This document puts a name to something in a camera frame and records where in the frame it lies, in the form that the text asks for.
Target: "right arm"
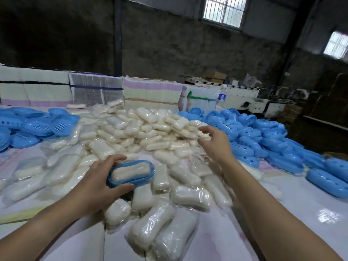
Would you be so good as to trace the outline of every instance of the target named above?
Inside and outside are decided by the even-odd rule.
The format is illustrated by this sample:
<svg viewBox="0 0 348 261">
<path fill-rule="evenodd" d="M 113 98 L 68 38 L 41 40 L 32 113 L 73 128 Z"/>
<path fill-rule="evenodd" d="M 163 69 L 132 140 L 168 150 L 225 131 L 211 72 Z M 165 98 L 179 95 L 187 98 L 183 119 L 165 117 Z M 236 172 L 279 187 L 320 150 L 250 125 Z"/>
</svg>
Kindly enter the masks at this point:
<svg viewBox="0 0 348 261">
<path fill-rule="evenodd" d="M 211 135 L 211 141 L 199 138 L 198 142 L 221 166 L 224 178 L 236 194 L 247 224 L 267 260 L 342 260 L 243 168 L 231 153 L 224 132 L 211 126 L 199 129 Z"/>
</svg>

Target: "pile of blue plastic dishes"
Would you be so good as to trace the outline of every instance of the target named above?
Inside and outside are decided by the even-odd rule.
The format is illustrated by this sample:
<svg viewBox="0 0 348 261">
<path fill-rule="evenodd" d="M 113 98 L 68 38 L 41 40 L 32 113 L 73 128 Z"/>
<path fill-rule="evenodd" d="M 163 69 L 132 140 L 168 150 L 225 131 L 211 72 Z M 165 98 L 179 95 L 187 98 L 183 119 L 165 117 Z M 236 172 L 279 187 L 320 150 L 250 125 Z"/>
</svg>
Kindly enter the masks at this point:
<svg viewBox="0 0 348 261">
<path fill-rule="evenodd" d="M 348 162 L 336 158 L 325 160 L 322 155 L 304 149 L 303 145 L 286 138 L 287 130 L 281 123 L 240 114 L 234 108 L 211 111 L 207 115 L 193 108 L 178 114 L 224 131 L 235 158 L 252 167 L 258 168 L 259 158 L 265 158 L 279 169 L 300 175 L 306 165 L 311 169 L 308 181 L 333 196 L 348 198 Z"/>
<path fill-rule="evenodd" d="M 0 152 L 9 146 L 28 148 L 42 140 L 68 136 L 79 119 L 61 108 L 50 108 L 48 113 L 26 107 L 0 109 Z"/>
</svg>

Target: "hand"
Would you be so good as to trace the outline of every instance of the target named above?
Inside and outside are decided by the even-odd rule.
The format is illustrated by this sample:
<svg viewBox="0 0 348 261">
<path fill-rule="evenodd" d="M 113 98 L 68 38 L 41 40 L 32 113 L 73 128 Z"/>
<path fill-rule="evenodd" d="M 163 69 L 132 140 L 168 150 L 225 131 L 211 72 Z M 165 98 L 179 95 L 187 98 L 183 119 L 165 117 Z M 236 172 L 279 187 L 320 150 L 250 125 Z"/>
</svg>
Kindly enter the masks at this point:
<svg viewBox="0 0 348 261">
<path fill-rule="evenodd" d="M 122 184 L 116 188 L 106 185 L 111 167 L 116 161 L 125 159 L 126 156 L 118 154 L 94 162 L 83 179 L 62 199 L 71 206 L 75 219 L 97 212 L 134 189 L 133 184 Z"/>
<path fill-rule="evenodd" d="M 198 128 L 203 133 L 209 133 L 211 140 L 204 140 L 203 137 L 198 138 L 198 143 L 202 146 L 207 155 L 214 161 L 220 163 L 224 159 L 234 159 L 228 142 L 227 135 L 212 126 L 202 126 Z"/>
</svg>

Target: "person's right hand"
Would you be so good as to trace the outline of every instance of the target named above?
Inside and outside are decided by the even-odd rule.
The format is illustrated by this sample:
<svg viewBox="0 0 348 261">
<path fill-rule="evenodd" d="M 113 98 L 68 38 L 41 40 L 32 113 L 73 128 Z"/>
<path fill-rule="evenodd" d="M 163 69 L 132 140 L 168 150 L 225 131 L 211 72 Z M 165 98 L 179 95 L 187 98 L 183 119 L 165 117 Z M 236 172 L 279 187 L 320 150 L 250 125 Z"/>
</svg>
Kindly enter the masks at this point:
<svg viewBox="0 0 348 261">
<path fill-rule="evenodd" d="M 223 131 L 212 126 L 202 126 L 198 129 L 212 137 L 210 141 L 204 140 L 203 137 L 198 138 L 198 143 L 211 159 L 218 163 L 224 159 L 234 159 L 228 137 Z"/>
</svg>

